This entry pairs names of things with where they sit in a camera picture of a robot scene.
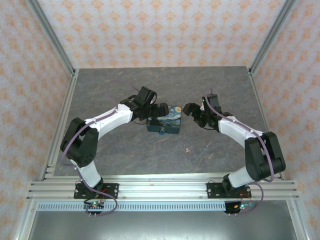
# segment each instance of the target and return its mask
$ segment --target orange floral wallpaper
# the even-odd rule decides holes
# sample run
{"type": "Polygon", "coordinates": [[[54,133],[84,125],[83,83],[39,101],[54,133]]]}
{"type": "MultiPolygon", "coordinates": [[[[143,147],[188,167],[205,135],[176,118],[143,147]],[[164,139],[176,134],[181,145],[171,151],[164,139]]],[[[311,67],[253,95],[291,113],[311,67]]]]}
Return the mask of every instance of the orange floral wallpaper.
{"type": "Polygon", "coordinates": [[[26,0],[1,0],[0,26],[0,239],[11,240],[70,76],[26,0]]]}
{"type": "Polygon", "coordinates": [[[250,67],[285,0],[40,0],[75,68],[250,67]]]}
{"type": "Polygon", "coordinates": [[[268,126],[320,236],[320,2],[299,0],[254,76],[268,126]]]}

